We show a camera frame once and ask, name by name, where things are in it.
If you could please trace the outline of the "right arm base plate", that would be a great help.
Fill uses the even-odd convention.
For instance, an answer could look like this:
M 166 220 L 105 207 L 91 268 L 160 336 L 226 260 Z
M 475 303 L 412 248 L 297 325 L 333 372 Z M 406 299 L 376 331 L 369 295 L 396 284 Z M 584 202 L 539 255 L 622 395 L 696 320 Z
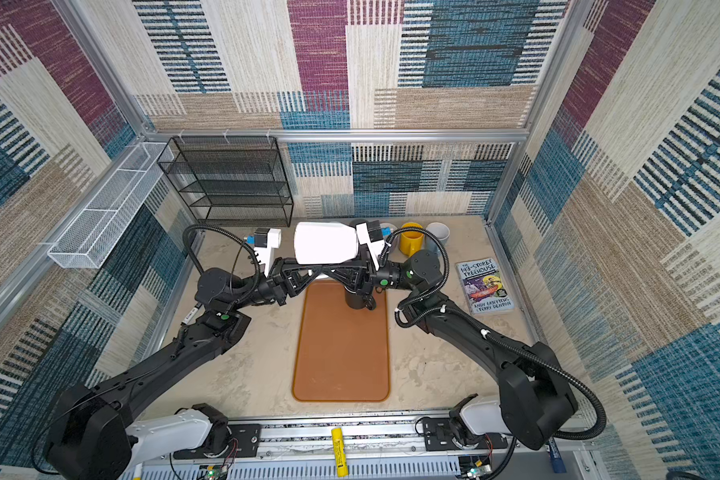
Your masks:
M 509 446 L 509 438 L 497 433 L 459 440 L 445 417 L 423 416 L 415 422 L 414 430 L 423 437 L 427 451 L 506 449 Z

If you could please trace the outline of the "purple mug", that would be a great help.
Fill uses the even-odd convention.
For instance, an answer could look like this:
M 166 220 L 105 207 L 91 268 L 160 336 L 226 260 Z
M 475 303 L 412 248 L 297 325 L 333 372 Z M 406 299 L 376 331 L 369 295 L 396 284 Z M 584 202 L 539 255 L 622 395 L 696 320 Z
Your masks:
M 388 223 L 388 222 L 382 222 L 380 224 L 380 228 L 381 228 L 382 237 L 384 239 L 389 237 L 397 229 L 397 227 L 394 224 Z

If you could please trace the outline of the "yellow mug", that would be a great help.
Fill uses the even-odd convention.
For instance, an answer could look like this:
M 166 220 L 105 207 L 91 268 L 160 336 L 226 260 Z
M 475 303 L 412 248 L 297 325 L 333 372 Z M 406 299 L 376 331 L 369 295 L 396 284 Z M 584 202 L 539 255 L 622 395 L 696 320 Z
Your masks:
M 416 222 L 405 223 L 402 229 L 404 232 L 400 235 L 399 250 L 405 256 L 411 257 L 423 248 L 425 235 L 422 233 L 422 226 Z

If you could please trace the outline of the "blue speckled mug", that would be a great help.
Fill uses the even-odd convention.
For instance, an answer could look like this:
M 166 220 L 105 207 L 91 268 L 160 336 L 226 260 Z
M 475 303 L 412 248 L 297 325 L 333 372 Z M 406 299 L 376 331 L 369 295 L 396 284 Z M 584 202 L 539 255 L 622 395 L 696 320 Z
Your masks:
M 430 232 L 441 245 L 445 246 L 450 238 L 450 228 L 442 222 L 431 222 L 427 225 L 426 230 Z

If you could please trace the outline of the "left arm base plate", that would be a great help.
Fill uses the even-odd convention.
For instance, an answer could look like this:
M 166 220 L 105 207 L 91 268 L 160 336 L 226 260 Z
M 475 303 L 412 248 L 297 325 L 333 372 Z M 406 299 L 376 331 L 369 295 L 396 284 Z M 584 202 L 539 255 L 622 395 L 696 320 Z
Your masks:
M 228 424 L 222 430 L 222 447 L 219 457 L 223 460 L 254 458 L 258 454 L 261 424 Z

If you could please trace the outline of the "white mug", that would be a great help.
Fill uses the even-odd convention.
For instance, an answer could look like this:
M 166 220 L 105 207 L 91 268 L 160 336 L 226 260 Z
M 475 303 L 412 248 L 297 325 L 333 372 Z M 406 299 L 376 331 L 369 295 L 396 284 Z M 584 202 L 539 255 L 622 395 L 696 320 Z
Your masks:
M 294 232 L 294 253 L 302 265 L 352 260 L 358 255 L 356 230 L 337 222 L 300 222 Z

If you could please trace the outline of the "black mug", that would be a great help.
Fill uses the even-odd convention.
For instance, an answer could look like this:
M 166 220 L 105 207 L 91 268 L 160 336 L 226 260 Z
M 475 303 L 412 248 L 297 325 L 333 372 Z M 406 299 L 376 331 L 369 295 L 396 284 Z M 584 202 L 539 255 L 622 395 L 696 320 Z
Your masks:
M 376 309 L 377 303 L 372 293 L 357 293 L 346 290 L 344 292 L 344 299 L 347 306 L 354 310 L 367 309 L 373 311 Z

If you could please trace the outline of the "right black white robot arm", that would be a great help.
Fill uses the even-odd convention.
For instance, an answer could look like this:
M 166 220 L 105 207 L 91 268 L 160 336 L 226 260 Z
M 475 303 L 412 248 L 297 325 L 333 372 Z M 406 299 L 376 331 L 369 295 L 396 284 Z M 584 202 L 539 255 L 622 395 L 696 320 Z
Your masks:
M 333 268 L 356 267 L 361 287 L 408 291 L 395 308 L 395 323 L 447 341 L 486 370 L 498 385 L 501 418 L 516 441 L 537 450 L 552 437 L 590 440 L 604 432 L 604 405 L 592 389 L 560 366 L 548 346 L 541 342 L 529 346 L 487 327 L 443 293 L 450 259 L 434 234 L 411 227 L 411 232 L 433 240 L 436 250 L 418 251 L 398 263 L 389 260 L 389 251 L 407 228 L 385 238 L 360 234 L 340 223 L 328 228 L 310 247 L 298 249 L 298 259 Z

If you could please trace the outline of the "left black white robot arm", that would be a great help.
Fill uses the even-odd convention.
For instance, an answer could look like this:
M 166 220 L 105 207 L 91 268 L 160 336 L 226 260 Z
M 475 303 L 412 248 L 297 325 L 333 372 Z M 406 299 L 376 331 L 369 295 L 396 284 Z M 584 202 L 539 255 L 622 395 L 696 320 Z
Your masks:
M 200 274 L 195 299 L 203 313 L 183 325 L 174 340 L 123 373 L 93 387 L 78 384 L 64 391 L 43 439 L 41 458 L 65 479 L 117 479 L 129 468 L 177 451 L 194 450 L 227 458 L 234 444 L 227 417 L 201 403 L 145 424 L 143 411 L 197 368 L 240 342 L 251 319 L 243 308 L 284 304 L 312 281 L 344 262 L 324 246 L 313 225 L 298 225 L 293 258 L 274 258 L 274 231 L 258 231 L 252 241 L 224 231 L 252 259 L 246 278 L 221 268 L 195 266 Z

